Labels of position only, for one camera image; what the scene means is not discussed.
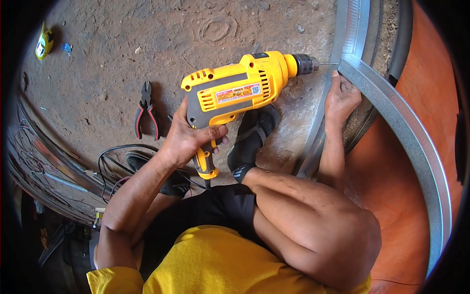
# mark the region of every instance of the person's right hand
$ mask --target person's right hand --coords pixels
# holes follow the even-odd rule
[[[173,116],[172,126],[168,132],[165,142],[158,151],[163,154],[166,162],[170,162],[174,167],[181,168],[196,154],[196,151],[203,144],[222,138],[222,143],[227,144],[225,135],[228,129],[225,125],[208,126],[202,129],[193,129],[186,119],[188,114],[188,98],[184,97],[178,110]]]
[[[325,123],[344,127],[352,111],[359,106],[362,96],[360,91],[340,76],[338,71],[331,73],[331,87],[325,101]]]

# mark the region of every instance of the sticker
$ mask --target sticker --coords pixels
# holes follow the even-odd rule
[[[225,90],[217,92],[215,96],[217,97],[218,103],[224,103],[235,99],[245,98],[248,96],[256,95],[261,93],[260,84],[253,84],[247,86],[241,86],[238,88],[233,88],[230,90]]]

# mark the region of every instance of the qr code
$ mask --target qr code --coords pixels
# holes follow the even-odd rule
[[[259,94],[259,93],[261,93],[261,91],[259,90],[259,86],[251,87],[251,90],[253,91],[253,94]]]

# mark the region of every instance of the yellow power drill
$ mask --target yellow power drill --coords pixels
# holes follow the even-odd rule
[[[316,58],[305,54],[268,51],[244,55],[238,64],[194,72],[181,83],[187,91],[188,123],[192,128],[224,125],[242,112],[274,102],[288,78],[309,74],[319,66]],[[205,180],[219,174],[212,161],[218,143],[203,145],[193,157]]]

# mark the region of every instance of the red wire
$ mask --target red wire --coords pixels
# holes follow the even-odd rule
[[[113,192],[114,192],[114,189],[116,188],[116,186],[117,186],[120,182],[122,182],[122,181],[124,181],[124,180],[129,180],[130,178],[131,178],[130,176],[125,176],[125,177],[123,177],[122,179],[120,179],[119,181],[117,181],[116,184],[114,184],[113,189],[111,190],[111,193],[110,193],[110,199],[111,199],[111,196],[113,195]]]

